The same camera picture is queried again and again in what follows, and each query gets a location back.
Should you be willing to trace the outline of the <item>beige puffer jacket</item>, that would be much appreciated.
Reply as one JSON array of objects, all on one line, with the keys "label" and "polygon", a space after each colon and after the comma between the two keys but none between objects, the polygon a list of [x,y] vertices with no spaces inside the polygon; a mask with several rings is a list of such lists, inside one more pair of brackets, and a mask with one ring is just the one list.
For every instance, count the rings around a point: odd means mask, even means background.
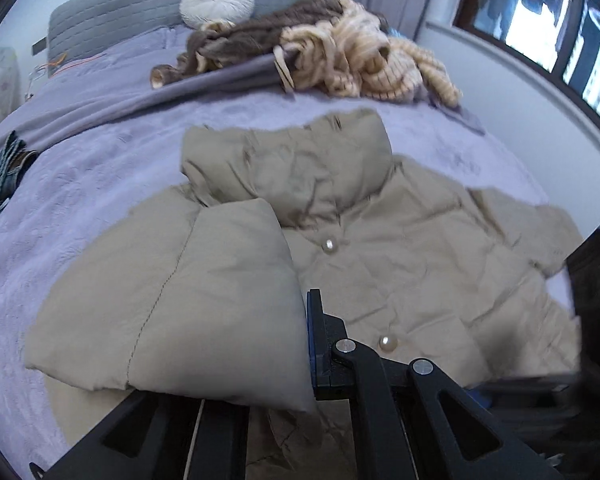
[{"label": "beige puffer jacket", "polygon": [[463,386],[577,367],[577,323],[546,288],[581,243],[569,214],[394,154],[373,110],[195,127],[181,167],[71,263],[27,333],[70,438],[124,390],[202,396],[251,406],[249,478],[353,478],[347,405],[311,389],[311,288],[353,339]]}]

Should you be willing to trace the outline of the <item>lavender bedspread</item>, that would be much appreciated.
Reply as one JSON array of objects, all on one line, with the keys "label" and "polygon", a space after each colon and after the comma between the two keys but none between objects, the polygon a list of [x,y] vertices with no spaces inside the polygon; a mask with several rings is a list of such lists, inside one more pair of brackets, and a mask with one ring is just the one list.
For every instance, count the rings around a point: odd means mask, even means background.
[{"label": "lavender bedspread", "polygon": [[277,131],[373,110],[394,154],[468,188],[495,188],[531,205],[528,171],[460,107],[423,93],[412,102],[340,98],[320,89],[193,93],[183,80],[151,87],[150,71],[183,51],[184,32],[158,28],[50,78],[0,125],[38,158],[0,214],[0,450],[25,474],[50,466],[79,439],[55,413],[47,376],[24,362],[27,333],[55,283],[103,232],[144,200],[186,180],[184,136],[195,127]]}]

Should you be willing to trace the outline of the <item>folded dark blue jeans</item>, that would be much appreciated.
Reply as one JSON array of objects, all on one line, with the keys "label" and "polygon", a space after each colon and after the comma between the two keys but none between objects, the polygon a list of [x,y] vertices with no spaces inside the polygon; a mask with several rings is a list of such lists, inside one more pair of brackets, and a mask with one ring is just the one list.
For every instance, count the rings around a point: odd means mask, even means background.
[{"label": "folded dark blue jeans", "polygon": [[37,158],[15,131],[9,133],[0,151],[0,214]]}]

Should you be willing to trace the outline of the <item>cream striped garment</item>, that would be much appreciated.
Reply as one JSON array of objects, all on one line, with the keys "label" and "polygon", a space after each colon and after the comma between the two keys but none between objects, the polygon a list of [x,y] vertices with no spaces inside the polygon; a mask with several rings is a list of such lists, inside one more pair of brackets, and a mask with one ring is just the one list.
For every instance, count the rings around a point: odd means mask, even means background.
[{"label": "cream striped garment", "polygon": [[338,0],[340,18],[286,27],[273,49],[287,92],[320,88],[340,98],[412,102],[423,93],[460,105],[462,92],[442,62],[414,41],[382,30],[381,18],[354,0]]}]

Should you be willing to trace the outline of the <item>dark framed window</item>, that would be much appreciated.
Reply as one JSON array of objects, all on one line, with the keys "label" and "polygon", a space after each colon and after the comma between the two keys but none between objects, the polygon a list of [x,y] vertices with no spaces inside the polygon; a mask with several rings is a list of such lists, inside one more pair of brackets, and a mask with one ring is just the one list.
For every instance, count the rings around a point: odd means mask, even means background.
[{"label": "dark framed window", "polygon": [[600,127],[596,0],[460,0],[454,24],[547,79]]}]

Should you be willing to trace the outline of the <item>brown fuzzy garment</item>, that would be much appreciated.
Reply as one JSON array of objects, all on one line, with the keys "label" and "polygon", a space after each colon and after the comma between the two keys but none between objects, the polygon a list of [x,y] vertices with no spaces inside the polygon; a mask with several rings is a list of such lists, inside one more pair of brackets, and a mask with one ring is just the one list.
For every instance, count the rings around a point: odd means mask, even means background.
[{"label": "brown fuzzy garment", "polygon": [[298,0],[286,9],[243,23],[206,25],[189,35],[186,51],[178,56],[178,64],[157,65],[151,70],[151,87],[162,88],[188,77],[273,54],[284,28],[314,25],[340,18],[342,14],[338,0]]}]

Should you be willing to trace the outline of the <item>grey quilted headboard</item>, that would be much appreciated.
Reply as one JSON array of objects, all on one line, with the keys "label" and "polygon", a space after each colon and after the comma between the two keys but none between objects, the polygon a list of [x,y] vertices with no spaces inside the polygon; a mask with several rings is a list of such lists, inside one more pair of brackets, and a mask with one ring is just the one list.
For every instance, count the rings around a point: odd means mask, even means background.
[{"label": "grey quilted headboard", "polygon": [[[69,0],[53,10],[47,31],[47,61],[90,58],[123,40],[181,23],[181,0]],[[254,16],[297,0],[254,0]]]}]

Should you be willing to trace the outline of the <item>white round pillow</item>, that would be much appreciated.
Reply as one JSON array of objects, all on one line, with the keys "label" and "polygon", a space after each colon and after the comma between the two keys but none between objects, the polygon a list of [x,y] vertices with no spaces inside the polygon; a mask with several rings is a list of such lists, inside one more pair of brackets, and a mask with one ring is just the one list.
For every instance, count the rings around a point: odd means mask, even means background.
[{"label": "white round pillow", "polygon": [[243,22],[255,6],[254,0],[181,0],[178,10],[184,24],[196,29],[209,22]]}]

